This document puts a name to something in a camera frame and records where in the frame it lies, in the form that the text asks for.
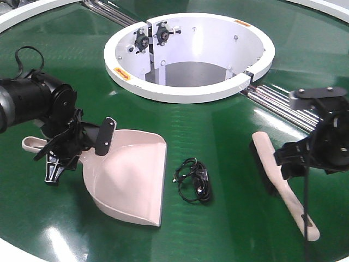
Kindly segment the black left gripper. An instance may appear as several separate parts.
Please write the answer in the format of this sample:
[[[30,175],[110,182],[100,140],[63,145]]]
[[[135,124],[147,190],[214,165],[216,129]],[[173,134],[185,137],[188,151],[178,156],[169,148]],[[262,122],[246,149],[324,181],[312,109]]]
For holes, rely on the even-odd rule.
[[[99,126],[82,120],[83,110],[76,109],[67,128],[48,140],[34,157],[38,161],[46,156],[44,182],[57,186],[65,169],[75,170],[81,152],[95,146]]]

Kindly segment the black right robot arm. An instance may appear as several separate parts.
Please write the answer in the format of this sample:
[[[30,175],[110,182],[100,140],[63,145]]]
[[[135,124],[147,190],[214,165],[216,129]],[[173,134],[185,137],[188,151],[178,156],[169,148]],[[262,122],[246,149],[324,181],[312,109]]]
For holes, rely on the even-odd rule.
[[[312,98],[320,120],[315,129],[297,142],[287,142],[274,153],[284,180],[304,177],[309,168],[329,175],[348,170],[348,99]]]

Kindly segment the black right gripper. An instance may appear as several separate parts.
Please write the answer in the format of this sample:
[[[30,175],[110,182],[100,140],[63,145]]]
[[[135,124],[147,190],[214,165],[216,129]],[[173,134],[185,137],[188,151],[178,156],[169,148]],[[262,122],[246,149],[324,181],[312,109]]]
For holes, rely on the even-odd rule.
[[[297,142],[287,142],[274,152],[276,164],[281,166],[283,180],[304,177],[310,167],[319,167],[313,145],[313,137],[309,136]]]

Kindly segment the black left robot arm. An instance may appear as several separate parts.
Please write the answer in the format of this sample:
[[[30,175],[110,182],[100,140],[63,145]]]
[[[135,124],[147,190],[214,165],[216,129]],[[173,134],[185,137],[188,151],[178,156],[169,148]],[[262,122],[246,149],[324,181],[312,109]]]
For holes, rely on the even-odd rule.
[[[95,146],[99,125],[84,122],[76,108],[77,92],[65,82],[38,69],[24,71],[15,51],[18,73],[1,79],[1,132],[37,120],[46,145],[35,155],[46,157],[45,183],[56,186],[65,170],[75,170],[83,151]]]

